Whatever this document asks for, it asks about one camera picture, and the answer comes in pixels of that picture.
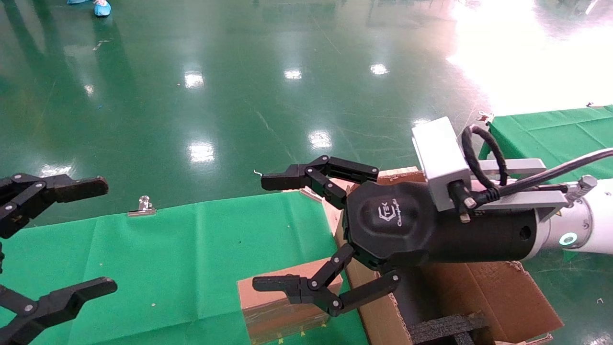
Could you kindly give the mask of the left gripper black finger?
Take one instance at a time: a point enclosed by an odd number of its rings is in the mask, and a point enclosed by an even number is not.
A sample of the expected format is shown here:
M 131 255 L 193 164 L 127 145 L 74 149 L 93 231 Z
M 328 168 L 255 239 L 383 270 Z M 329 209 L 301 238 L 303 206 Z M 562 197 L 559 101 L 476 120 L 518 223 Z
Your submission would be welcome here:
M 0 181 L 0 236 L 9 239 L 54 203 L 70 203 L 106 195 L 101 177 L 74 180 L 67 174 L 37 177 L 14 174 Z
M 77 318 L 83 305 L 90 300 L 110 295 L 118 286 L 109 277 L 99 277 L 29 299 L 2 285 L 1 308 L 15 317 L 0 330 L 3 345 L 28 345 L 48 328 Z

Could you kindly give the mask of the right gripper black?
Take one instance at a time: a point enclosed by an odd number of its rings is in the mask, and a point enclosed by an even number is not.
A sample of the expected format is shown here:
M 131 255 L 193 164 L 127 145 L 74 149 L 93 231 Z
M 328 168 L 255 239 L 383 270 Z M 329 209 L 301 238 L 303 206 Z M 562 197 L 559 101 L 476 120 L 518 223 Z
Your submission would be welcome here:
M 344 208 L 345 244 L 313 277 L 257 276 L 258 292 L 283 292 L 291 304 L 313 304 L 331 317 L 355 310 L 394 292 L 394 270 L 337 295 L 329 286 L 353 257 L 371 269 L 427 264 L 519 261 L 536 240 L 534 210 L 488 210 L 463 223 L 454 209 L 439 211 L 425 183 L 379 185 L 374 166 L 322 155 L 291 164 L 278 174 L 263 174 L 267 191 L 308 187 L 333 207 Z M 347 192 L 331 178 L 359 184 Z

